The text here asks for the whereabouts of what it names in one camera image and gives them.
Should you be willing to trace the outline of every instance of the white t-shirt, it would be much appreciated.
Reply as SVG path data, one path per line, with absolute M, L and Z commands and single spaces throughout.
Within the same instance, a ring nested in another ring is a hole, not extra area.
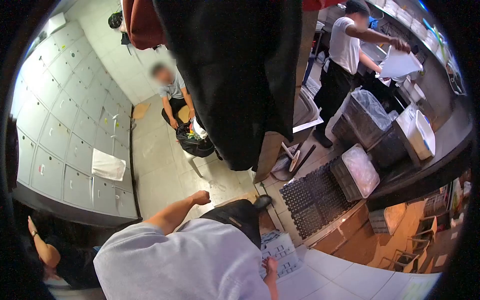
M 109 300 L 266 300 L 262 253 L 238 228 L 194 219 L 165 236 L 150 223 L 112 235 L 94 259 Z
M 350 25 L 355 22 L 348 17 L 341 17 L 333 23 L 328 52 L 331 60 L 353 75 L 359 65 L 360 39 L 345 33 Z

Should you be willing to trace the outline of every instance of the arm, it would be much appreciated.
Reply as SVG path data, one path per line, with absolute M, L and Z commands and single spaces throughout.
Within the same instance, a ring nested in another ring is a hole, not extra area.
M 272 300 L 278 300 L 278 290 L 276 289 L 276 276 L 278 262 L 273 257 L 268 257 L 262 261 L 263 267 L 267 271 L 267 276 L 264 278 L 264 283 L 267 285 L 270 291 L 270 297 Z
M 361 48 L 360 48 L 359 56 L 360 56 L 359 57 L 360 62 L 363 63 L 365 67 L 371 70 L 374 70 L 377 73 L 382 72 L 382 69 L 379 66 L 377 66 L 377 64 L 374 63 L 365 53 L 363 53 Z
M 183 94 L 183 98 L 187 103 L 188 108 L 190 109 L 190 113 L 188 114 L 188 118 L 191 119 L 195 116 L 195 109 L 193 108 L 192 96 L 187 92 L 187 88 L 181 88 L 181 93 Z
M 162 97 L 162 102 L 163 109 L 165 110 L 168 118 L 170 119 L 170 126 L 172 126 L 173 129 L 177 129 L 177 120 L 175 120 L 175 118 L 173 117 L 172 107 L 170 106 L 170 102 L 168 101 L 168 96 Z
M 33 236 L 35 248 L 40 259 L 46 265 L 55 268 L 60 261 L 60 253 L 55 247 L 50 244 L 45 244 L 45 242 L 40 238 L 30 216 L 28 216 L 28 229 L 30 234 Z
M 195 204 L 205 205 L 208 203 L 210 203 L 210 194 L 206 191 L 198 191 L 190 197 L 170 204 L 144 222 L 160 227 L 163 234 L 167 235 L 180 226 Z
M 408 45 L 398 37 L 386 36 L 371 29 L 367 29 L 366 31 L 360 31 L 355 25 L 348 26 L 345 30 L 345 33 L 351 37 L 356 37 L 364 40 L 365 42 L 386 43 L 392 45 L 397 50 L 410 53 L 410 45 Z

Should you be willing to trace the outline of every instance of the black apron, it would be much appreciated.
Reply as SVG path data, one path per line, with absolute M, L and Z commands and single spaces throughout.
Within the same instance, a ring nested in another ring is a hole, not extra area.
M 329 61 L 328 72 L 322 68 L 320 77 L 322 87 L 313 98 L 317 107 L 322 108 L 320 117 L 324 122 L 317 125 L 317 130 L 322 130 L 322 132 L 325 131 L 328 121 L 336 114 L 352 89 L 354 77 L 333 60 L 329 59 Z
M 266 131 L 293 140 L 301 6 L 154 1 L 197 121 L 232 170 L 256 170 Z

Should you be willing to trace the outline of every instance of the gray t-shirt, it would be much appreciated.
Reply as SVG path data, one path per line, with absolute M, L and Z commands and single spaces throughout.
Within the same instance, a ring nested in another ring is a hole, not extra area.
M 232 225 L 194 219 L 165 236 L 150 223 L 115 233 L 94 259 L 107 299 L 268 300 L 260 250 Z
M 181 77 L 180 73 L 177 72 L 175 74 L 175 79 L 173 80 L 172 84 L 161 86 L 158 88 L 158 94 L 160 97 L 167 97 L 170 95 L 172 98 L 176 99 L 183 99 L 183 93 L 181 89 L 185 87 L 185 82 Z

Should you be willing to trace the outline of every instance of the black garbage bag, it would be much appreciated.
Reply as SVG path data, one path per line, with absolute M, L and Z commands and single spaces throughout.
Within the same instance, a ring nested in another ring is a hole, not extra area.
M 189 139 L 187 135 L 190 132 L 189 127 L 190 122 L 187 122 L 177 128 L 177 140 L 180 142 L 182 149 L 198 157 L 207 157 L 212 154 L 215 151 L 215 146 L 208 136 L 204 140 Z

